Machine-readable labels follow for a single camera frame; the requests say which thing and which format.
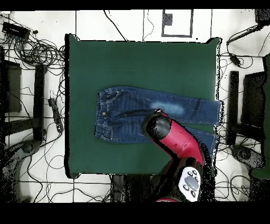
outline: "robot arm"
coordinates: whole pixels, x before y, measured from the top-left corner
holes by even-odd
[[[196,139],[160,109],[145,118],[142,131],[172,157],[163,170],[166,175],[152,179],[152,200],[198,201],[205,158]]]

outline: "jeans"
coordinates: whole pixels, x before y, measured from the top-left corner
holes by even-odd
[[[142,134],[142,123],[158,108],[179,123],[219,124],[219,101],[119,86],[98,93],[95,137],[114,143],[150,142]],[[216,135],[186,128],[207,146],[212,156]]]

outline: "green table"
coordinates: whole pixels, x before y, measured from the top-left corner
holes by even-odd
[[[219,38],[209,43],[77,41],[69,35],[67,173],[159,173],[170,157],[155,144],[115,144],[94,137],[97,94],[132,86],[214,100],[220,43]],[[213,125],[187,126],[214,132]]]

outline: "black stand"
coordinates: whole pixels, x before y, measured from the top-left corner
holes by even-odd
[[[5,69],[4,49],[0,47],[0,201],[23,202],[18,193],[18,167],[21,161],[36,153],[42,143],[44,128],[44,76],[46,66],[35,66],[34,118],[5,122],[5,105],[8,99],[8,72]],[[33,129],[33,140],[5,148],[7,135]]]

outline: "jeans pocket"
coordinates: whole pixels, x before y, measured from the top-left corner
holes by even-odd
[[[102,125],[101,138],[104,140],[112,140],[112,127]]]
[[[107,95],[106,104],[109,104],[117,99],[119,96],[119,91],[113,91],[111,94]]]

